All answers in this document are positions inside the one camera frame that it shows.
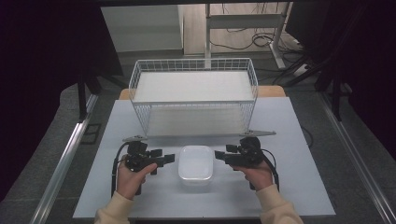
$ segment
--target metal rack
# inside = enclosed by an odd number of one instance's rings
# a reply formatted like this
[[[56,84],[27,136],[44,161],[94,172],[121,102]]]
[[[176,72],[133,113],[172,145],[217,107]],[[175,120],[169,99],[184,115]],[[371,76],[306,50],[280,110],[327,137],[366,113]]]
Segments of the metal rack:
[[[257,86],[250,59],[146,60],[129,95],[146,136],[235,135],[248,131]]]

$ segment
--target hand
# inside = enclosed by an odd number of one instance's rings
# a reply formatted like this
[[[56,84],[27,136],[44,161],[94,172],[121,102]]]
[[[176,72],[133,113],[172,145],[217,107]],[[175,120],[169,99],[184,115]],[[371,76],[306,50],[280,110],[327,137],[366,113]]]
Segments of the hand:
[[[146,181],[146,175],[153,172],[157,168],[157,163],[152,163],[139,172],[133,172],[125,166],[125,156],[118,170],[117,177],[117,193],[124,198],[132,200],[136,194],[139,186]]]
[[[231,166],[235,170],[242,171],[245,174],[245,179],[248,180],[259,191],[273,185],[273,176],[271,169],[265,161],[262,161],[255,168],[247,168],[242,166]]]

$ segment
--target gray floor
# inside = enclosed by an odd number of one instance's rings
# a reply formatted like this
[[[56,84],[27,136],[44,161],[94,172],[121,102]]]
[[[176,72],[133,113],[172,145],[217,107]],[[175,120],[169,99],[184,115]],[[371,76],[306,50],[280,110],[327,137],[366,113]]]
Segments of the gray floor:
[[[276,69],[270,53],[228,56],[248,56],[252,58],[256,68]],[[127,82],[135,60],[142,59],[142,57],[176,58],[185,56],[177,52],[170,54],[167,52],[163,55],[160,52],[122,54],[120,61],[125,77],[118,77],[118,79]],[[278,73],[257,70],[257,76],[258,79],[262,79],[262,85],[271,84],[276,74]],[[284,77],[281,82],[289,78],[291,77]],[[311,77],[294,87],[286,88],[285,91],[292,101],[300,123],[313,135],[313,139],[311,139],[307,134],[306,141],[308,144],[313,141],[311,152],[337,215],[335,217],[303,217],[304,222],[382,223],[381,216],[376,211],[370,195],[361,183],[346,150],[319,103],[318,93],[313,88],[315,80],[315,77]],[[105,79],[100,78],[100,82],[103,85],[103,91],[99,95],[89,127],[89,132],[94,132],[95,129],[99,131],[97,139],[95,140],[94,134],[84,136],[64,180],[63,187],[49,213],[47,223],[92,223],[92,220],[74,220],[71,216],[100,144],[101,135],[106,127],[106,118],[108,118],[114,100],[119,97],[121,91],[118,86]],[[341,114],[363,159],[394,207],[396,204],[395,161],[356,116],[347,103],[347,98],[342,100]],[[77,120],[77,88],[72,86],[63,92],[58,113],[35,155],[6,199],[0,203],[0,223],[27,223],[32,218]]]

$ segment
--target white wire basket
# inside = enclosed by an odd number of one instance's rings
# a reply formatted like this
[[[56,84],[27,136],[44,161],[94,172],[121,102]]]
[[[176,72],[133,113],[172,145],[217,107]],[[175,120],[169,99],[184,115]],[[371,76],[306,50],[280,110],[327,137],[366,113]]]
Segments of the white wire basket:
[[[258,94],[250,59],[140,60],[129,95],[147,137],[248,131]]]

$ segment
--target aluminum rail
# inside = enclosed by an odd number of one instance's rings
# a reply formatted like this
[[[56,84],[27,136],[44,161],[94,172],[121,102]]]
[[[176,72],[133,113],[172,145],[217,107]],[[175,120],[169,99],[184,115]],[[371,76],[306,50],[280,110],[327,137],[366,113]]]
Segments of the aluminum rail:
[[[359,153],[359,150],[356,148],[355,144],[347,133],[343,122],[338,121],[338,119],[335,117],[332,110],[330,109],[330,102],[327,98],[326,93],[321,93],[320,98],[322,105],[326,110],[326,113],[332,123],[332,126],[336,130],[338,137],[341,139],[350,160],[355,166],[355,169],[358,172],[361,181],[363,182],[364,187],[366,187],[367,191],[369,192],[370,197],[372,198],[375,207],[379,212],[379,215],[382,217],[384,223],[386,224],[396,223],[395,213],[390,207],[387,197],[385,196],[382,189],[379,187],[378,183],[375,181],[375,178],[371,174],[369,168],[366,166],[363,158],[361,157],[361,154]]]
[[[91,95],[87,102],[87,118],[85,118],[81,123],[78,123],[69,139],[69,142],[64,149],[64,154],[58,162],[58,165],[53,172],[52,178],[47,185],[47,188],[40,200],[40,203],[35,210],[35,213],[30,220],[30,223],[45,223],[47,217],[50,214],[50,210],[55,202],[56,196],[64,182],[64,178],[70,167],[70,164],[76,154],[79,142],[81,141],[82,135],[90,122],[93,107],[96,104],[98,96]]]

